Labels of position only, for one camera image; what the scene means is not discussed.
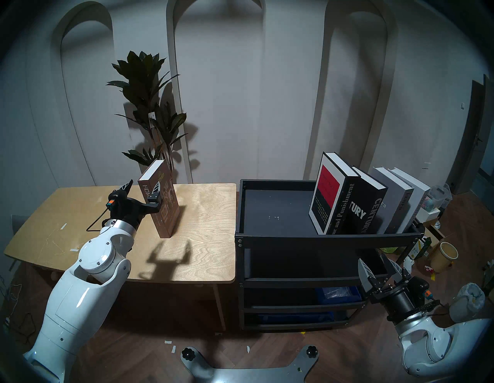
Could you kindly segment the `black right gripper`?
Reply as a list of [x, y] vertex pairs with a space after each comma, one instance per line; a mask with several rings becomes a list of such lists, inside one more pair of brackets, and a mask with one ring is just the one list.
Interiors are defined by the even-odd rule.
[[372, 304], [381, 304], [387, 312], [387, 321], [401, 323], [410, 316], [418, 313], [431, 312], [440, 305], [429, 290], [429, 283], [424, 279], [413, 276], [402, 281], [402, 268], [385, 254], [380, 255], [389, 278], [396, 286], [386, 286], [376, 290], [376, 278], [370, 268], [358, 259], [358, 275], [362, 288], [369, 293]]

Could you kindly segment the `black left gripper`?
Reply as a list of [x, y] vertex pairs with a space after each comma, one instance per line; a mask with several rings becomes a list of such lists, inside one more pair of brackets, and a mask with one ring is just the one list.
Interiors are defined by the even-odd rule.
[[158, 181], [148, 196], [148, 203], [141, 203], [138, 200], [127, 196], [133, 185], [133, 179], [122, 185], [118, 190], [113, 191], [108, 196], [106, 204], [110, 212], [110, 218], [106, 221], [123, 221], [135, 230], [138, 230], [142, 219], [148, 214], [156, 214], [160, 211], [162, 203], [161, 184]]

